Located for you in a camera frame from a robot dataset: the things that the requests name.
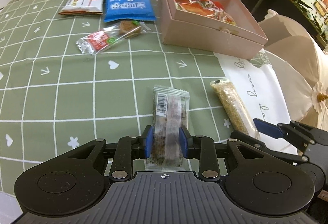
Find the rice cracker bar packet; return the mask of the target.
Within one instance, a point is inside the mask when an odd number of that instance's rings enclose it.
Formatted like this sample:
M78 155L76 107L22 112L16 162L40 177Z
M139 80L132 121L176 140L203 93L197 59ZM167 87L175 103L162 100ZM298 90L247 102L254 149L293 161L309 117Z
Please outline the rice cracker bar packet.
M260 133L241 97L238 95L234 84L229 79L223 78L210 82L210 86L223 105L234 130L259 140Z

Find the brown lollipop clear wrapper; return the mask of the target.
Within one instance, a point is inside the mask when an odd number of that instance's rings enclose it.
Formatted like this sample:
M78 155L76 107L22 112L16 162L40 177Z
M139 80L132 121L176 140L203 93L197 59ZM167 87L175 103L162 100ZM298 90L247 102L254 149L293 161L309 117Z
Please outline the brown lollipop clear wrapper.
M78 39L76 46L82 54L97 55L148 31L151 29L142 21L123 20Z

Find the beige chair right side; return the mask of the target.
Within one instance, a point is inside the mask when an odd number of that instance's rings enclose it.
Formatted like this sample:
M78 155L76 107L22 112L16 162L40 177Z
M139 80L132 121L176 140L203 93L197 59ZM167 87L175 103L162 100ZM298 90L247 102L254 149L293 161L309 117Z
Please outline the beige chair right side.
M259 25L291 119L327 130L327 55L289 17L276 14Z

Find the green checkered tablecloth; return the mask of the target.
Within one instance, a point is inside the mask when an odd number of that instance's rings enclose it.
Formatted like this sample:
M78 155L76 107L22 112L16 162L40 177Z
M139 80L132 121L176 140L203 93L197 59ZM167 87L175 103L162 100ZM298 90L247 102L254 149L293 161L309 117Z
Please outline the green checkered tablecloth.
M190 93L188 128L215 141L232 127L210 82L223 57L164 45L159 23L96 56L81 37L105 27L101 16L61 16L67 0L12 0L1 11L1 193L33 166L96 138L116 142L152 122L152 90ZM159 13L158 0L151 0Z

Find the pink cardboard gift box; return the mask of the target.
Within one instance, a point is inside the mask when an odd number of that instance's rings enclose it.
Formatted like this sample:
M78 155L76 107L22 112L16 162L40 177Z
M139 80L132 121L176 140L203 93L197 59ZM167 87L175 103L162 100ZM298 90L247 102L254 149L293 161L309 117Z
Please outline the pink cardboard gift box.
M253 58L268 38L240 0L159 0L164 44Z

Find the blue snack bag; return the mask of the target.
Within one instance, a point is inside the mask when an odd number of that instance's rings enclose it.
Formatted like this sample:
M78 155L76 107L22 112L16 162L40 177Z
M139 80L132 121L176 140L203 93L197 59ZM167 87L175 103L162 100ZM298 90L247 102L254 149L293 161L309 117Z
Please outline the blue snack bag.
M131 19L137 21L155 21L150 0L106 0L104 22Z

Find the white red snack packet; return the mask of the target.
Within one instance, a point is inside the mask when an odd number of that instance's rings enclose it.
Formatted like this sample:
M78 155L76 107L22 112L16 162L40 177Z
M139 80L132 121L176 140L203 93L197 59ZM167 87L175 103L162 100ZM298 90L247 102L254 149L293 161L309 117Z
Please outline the white red snack packet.
M102 14L104 0L68 0L60 15Z

